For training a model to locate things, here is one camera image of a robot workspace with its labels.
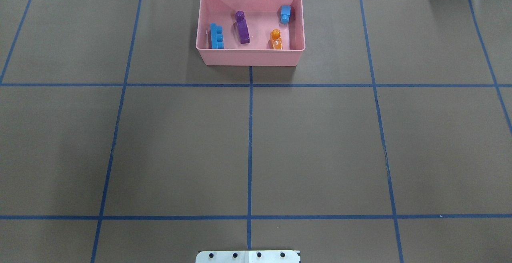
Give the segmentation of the orange toy block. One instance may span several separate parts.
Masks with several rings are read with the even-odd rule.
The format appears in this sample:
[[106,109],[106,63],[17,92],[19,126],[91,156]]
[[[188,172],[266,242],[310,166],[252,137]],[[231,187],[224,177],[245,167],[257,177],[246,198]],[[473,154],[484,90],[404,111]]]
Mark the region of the orange toy block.
[[282,50],[283,49],[283,41],[282,41],[279,29],[274,29],[270,33],[270,46],[273,50]]

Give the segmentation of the long blue toy block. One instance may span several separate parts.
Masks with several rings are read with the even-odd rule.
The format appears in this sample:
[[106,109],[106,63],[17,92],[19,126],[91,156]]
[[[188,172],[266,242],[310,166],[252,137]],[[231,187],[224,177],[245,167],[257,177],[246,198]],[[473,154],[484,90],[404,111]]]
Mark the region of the long blue toy block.
[[223,27],[216,23],[210,24],[210,45],[212,49],[224,48]]

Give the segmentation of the purple toy block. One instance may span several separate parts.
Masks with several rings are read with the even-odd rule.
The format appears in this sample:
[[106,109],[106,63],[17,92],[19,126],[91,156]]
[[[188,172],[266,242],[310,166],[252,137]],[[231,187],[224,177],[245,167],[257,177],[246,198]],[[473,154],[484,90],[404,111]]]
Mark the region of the purple toy block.
[[242,10],[238,10],[235,13],[236,28],[238,30],[238,36],[240,38],[240,44],[250,43],[250,35],[248,31],[248,25],[246,22],[245,13]]

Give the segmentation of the pink plastic box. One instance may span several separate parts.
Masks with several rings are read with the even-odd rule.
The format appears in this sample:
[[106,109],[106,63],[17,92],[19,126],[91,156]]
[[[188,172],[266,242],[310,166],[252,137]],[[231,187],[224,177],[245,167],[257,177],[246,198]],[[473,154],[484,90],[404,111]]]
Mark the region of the pink plastic box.
[[[289,24],[280,24],[280,7],[291,6]],[[250,43],[240,44],[235,13],[245,13]],[[212,49],[210,24],[223,27],[224,48]],[[270,46],[280,30],[282,50]],[[296,66],[306,49],[302,0],[200,0],[195,46],[206,65]]]

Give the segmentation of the small blue toy block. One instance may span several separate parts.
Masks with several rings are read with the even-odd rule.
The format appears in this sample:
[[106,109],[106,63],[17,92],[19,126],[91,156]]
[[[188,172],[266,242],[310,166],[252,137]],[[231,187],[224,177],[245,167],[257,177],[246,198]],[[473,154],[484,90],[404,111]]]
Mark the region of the small blue toy block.
[[290,22],[292,15],[291,6],[281,6],[280,7],[280,24],[287,25]]

